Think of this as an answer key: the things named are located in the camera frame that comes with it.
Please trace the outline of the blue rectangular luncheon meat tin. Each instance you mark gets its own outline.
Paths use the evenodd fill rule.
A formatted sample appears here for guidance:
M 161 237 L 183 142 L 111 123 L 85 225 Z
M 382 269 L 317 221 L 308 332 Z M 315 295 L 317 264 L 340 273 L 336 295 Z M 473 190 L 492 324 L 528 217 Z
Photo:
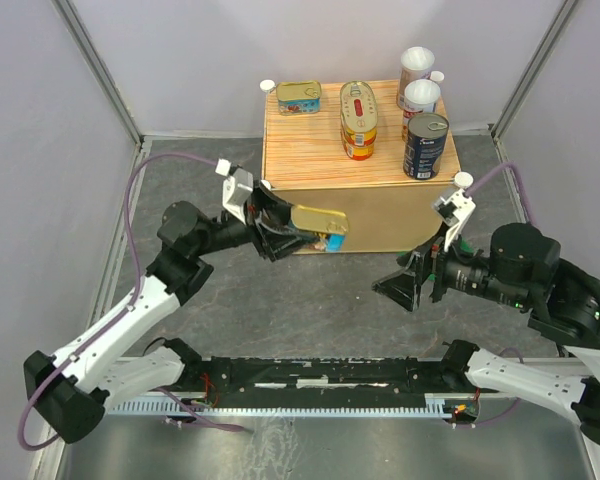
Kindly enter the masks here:
M 314 114 L 320 110 L 322 88 L 318 81 L 280 82 L 275 92 L 281 115 Z

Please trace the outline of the gold oval fish tin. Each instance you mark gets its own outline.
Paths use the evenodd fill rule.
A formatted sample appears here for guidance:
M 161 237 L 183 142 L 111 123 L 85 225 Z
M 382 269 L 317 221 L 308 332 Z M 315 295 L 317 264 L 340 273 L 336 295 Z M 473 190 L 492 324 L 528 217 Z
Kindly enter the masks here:
M 350 159 L 362 161 L 370 158 L 374 153 L 375 137 L 373 137 L 368 144 L 362 146 L 354 145 L 351 139 L 346 135 L 342 135 L 341 140 L 344 152 Z

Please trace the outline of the gold rectangular meat tin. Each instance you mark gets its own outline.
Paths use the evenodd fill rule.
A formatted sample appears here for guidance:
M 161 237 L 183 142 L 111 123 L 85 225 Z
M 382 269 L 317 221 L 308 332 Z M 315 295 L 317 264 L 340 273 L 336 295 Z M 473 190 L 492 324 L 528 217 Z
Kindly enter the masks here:
M 349 233 L 347 215 L 336 210 L 294 205 L 291 208 L 291 223 L 297 229 L 317 237 L 317 240 L 304 247 L 309 252 L 340 252 Z

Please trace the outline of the dark blue round can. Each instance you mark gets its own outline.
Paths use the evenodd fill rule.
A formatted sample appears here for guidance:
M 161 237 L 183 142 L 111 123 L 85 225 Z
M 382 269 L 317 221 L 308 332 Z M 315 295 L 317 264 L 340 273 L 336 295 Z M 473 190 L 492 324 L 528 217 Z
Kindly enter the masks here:
M 437 176 L 448 131 L 448 120 L 436 113 L 418 113 L 408 121 L 403 170 L 410 178 Z

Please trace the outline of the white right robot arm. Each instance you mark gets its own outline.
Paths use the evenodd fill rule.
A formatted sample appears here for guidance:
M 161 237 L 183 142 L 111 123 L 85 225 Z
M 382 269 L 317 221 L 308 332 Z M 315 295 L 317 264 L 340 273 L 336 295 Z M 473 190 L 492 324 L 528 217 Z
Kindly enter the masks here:
M 437 232 L 400 256 L 399 270 L 373 290 L 409 312 L 434 280 L 430 298 L 450 290 L 528 314 L 528 326 L 584 363 L 588 376 L 562 377 L 506 360 L 472 342 L 454 340 L 438 368 L 447 389 L 466 387 L 509 393 L 576 424 L 600 446 L 600 280 L 561 256 L 558 241 L 529 223 L 509 223 L 491 236 L 487 255 L 443 246 Z

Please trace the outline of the wooden cube cabinet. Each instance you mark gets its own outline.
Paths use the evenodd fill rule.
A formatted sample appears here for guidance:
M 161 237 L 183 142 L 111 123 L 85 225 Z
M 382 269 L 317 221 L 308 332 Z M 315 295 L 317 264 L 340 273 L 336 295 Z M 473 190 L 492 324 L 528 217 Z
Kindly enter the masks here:
M 282 115 L 276 94 L 267 94 L 261 176 L 291 203 L 344 212 L 349 232 L 342 252 L 405 252 L 438 230 L 441 218 L 432 205 L 452 187 L 461 165 L 453 138 L 447 138 L 438 175 L 409 178 L 403 171 L 398 82 L 375 80 L 370 86 L 379 119 L 374 153 L 366 160 L 344 151 L 340 84 L 323 84 L 321 106 L 313 114 Z

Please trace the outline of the oval red fish tin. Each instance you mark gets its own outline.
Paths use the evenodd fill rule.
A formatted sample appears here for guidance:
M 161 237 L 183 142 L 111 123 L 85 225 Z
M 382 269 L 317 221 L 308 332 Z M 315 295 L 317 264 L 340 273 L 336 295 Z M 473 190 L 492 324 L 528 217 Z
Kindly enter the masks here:
M 363 147 L 375 141 L 378 108 L 371 86 L 363 81 L 350 81 L 340 89 L 340 121 L 345 140 Z

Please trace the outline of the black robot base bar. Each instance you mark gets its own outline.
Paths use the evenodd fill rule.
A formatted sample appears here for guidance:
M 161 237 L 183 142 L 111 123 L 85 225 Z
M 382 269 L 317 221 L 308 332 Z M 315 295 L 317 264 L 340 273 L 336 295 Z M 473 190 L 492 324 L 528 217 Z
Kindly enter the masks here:
M 261 359 L 213 357 L 172 387 L 209 393 L 221 407 L 422 407 L 427 394 L 469 394 L 468 380 L 438 361 L 382 359 Z

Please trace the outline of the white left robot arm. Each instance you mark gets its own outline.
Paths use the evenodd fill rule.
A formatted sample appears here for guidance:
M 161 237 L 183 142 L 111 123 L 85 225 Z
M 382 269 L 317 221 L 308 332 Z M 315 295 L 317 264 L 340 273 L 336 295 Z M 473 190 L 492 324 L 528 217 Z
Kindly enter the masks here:
M 105 414 L 142 393 L 175 385 L 189 390 L 201 378 L 198 354 L 172 340 L 126 365 L 118 360 L 140 337 L 196 295 L 213 272 L 204 256 L 251 244 L 270 261 L 319 241 L 301 218 L 307 210 L 275 196 L 261 182 L 226 179 L 224 209 L 205 215 L 187 201 L 171 204 L 158 230 L 161 249 L 133 288 L 96 324 L 52 354 L 31 353 L 23 364 L 28 402 L 19 425 L 37 412 L 53 439 L 76 443 Z

